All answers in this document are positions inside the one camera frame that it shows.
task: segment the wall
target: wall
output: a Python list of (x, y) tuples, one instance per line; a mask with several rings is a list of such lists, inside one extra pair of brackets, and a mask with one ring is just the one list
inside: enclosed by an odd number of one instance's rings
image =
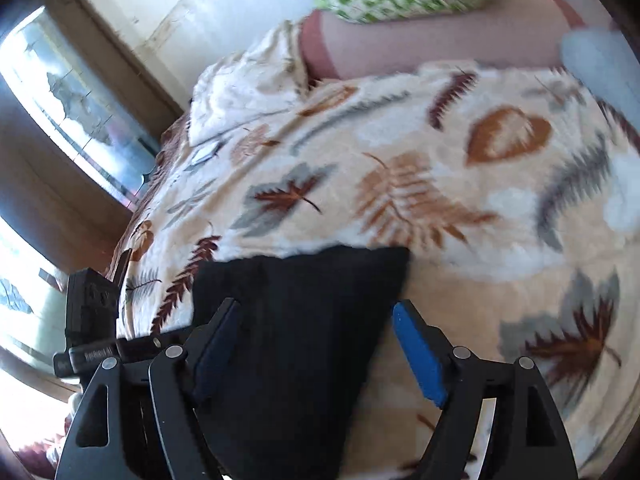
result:
[(113, 41), (113, 30), (97, 19), (86, 0), (44, 0), (44, 4), (59, 29), (50, 30), (49, 36), (60, 44), (58, 49), (65, 52), (68, 62), (83, 73), (92, 72), (97, 78), (88, 84), (95, 89), (105, 86), (140, 126), (159, 140), (182, 109), (147, 77), (135, 56), (123, 56), (120, 42)]
[(183, 108), (208, 65), (312, 9), (310, 0), (89, 2)]

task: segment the brown leaf print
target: brown leaf print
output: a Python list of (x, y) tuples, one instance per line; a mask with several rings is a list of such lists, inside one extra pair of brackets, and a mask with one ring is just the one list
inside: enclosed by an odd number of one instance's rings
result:
[(249, 133), (240, 139), (231, 151), (231, 162), (236, 166), (246, 158), (254, 156), (261, 146), (272, 148), (280, 143), (279, 140), (267, 139), (266, 134), (269, 132), (268, 124), (261, 124), (257, 128), (248, 131)]
[(427, 417), (425, 417), (423, 414), (418, 413), (417, 415), (415, 415), (415, 418), (418, 419), (418, 422), (420, 422), (420, 424), (425, 425), (427, 428), (429, 428), (431, 431), (436, 431), (436, 426), (435, 424), (433, 424)]
[(355, 86), (343, 86), (342, 88), (329, 94), (327, 97), (324, 97), (319, 102), (310, 105), (303, 110), (300, 110), (298, 112), (298, 115), (301, 117), (311, 117), (321, 112), (330, 110), (331, 108), (340, 106), (357, 91), (358, 88)]
[(384, 162), (370, 153), (378, 168), (358, 186), (355, 217), (364, 223), (360, 233), (372, 233), (372, 242), (444, 248), (444, 234), (467, 243), (459, 226), (479, 226), (496, 221), (494, 212), (467, 208), (444, 196), (425, 176), (431, 168), (417, 152), (406, 152)]
[[(614, 290), (619, 290), (618, 276), (615, 274), (609, 280)], [(577, 335), (564, 328), (561, 335), (551, 332), (545, 338), (538, 332), (535, 341), (525, 343), (525, 351), (534, 358), (551, 361), (552, 367), (545, 374), (545, 380), (550, 388), (561, 381), (572, 384), (567, 395), (567, 401), (580, 396), (589, 383), (603, 352), (606, 352), (618, 365), (622, 366), (620, 355), (606, 345), (607, 335), (612, 325), (614, 311), (618, 302), (618, 292), (599, 295), (592, 316), (588, 319), (586, 306), (582, 304), (574, 311), (574, 322)]]
[(162, 300), (158, 312), (151, 322), (152, 334), (160, 333), (162, 326), (177, 307), (178, 302), (182, 300), (184, 293), (191, 291), (193, 279), (198, 272), (200, 264), (202, 262), (213, 261), (213, 253), (218, 250), (218, 244), (216, 242), (219, 240), (219, 236), (209, 236), (196, 242), (196, 247), (191, 253), (189, 263), (184, 267), (182, 272), (176, 276), (164, 294), (164, 300)]
[(505, 106), (476, 123), (466, 149), (466, 165), (508, 160), (535, 153), (551, 138), (546, 119), (529, 116), (519, 108)]
[(469, 92), (478, 81), (478, 74), (461, 72), (451, 78), (451, 83), (436, 97), (433, 106), (427, 112), (429, 124), (442, 131), (442, 119), (451, 105)]
[(154, 242), (154, 234), (151, 231), (152, 225), (151, 220), (145, 220), (140, 222), (138, 227), (136, 227), (136, 230), (131, 237), (133, 240), (131, 245), (133, 251), (131, 253), (130, 261), (139, 262), (142, 256), (144, 256), (149, 250), (149, 247), (151, 247)]
[(638, 130), (634, 128), (633, 124), (631, 124), (622, 113), (602, 99), (598, 99), (598, 106), (607, 122), (610, 124), (612, 121), (616, 124), (620, 130), (624, 132), (628, 141), (631, 142), (636, 149), (636, 152), (640, 154), (640, 134), (638, 134)]
[(264, 236), (277, 228), (300, 202), (308, 203), (322, 214), (307, 195), (334, 169), (335, 164), (312, 170), (303, 163), (289, 171), (280, 182), (251, 186), (244, 198), (244, 212), (231, 228), (249, 228), (243, 237)]

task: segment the white wall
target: white wall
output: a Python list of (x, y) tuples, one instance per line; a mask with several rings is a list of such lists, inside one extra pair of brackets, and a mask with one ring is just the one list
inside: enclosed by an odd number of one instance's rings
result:
[(184, 108), (200, 73), (242, 50), (310, 0), (89, 0)]

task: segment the leaf pattern blanket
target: leaf pattern blanket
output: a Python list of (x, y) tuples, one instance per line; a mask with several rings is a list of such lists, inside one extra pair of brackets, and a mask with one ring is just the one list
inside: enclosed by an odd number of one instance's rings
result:
[[(556, 70), (448, 62), (308, 90), (296, 34), (285, 23), (202, 75), (124, 238), (119, 332), (189, 324), (204, 261), (404, 245), (404, 296), (453, 344), (535, 359), (596, 478), (640, 415), (638, 134)], [(438, 413), (389, 329), (342, 475), (410, 472)]]

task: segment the blue gripper pad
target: blue gripper pad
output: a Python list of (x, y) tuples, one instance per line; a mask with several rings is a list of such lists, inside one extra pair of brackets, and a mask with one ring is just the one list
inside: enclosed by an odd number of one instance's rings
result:
[(394, 307), (393, 324), (396, 337), (422, 394), (442, 409), (447, 400), (447, 391), (442, 381), (442, 365), (418, 332), (402, 303), (397, 303)]

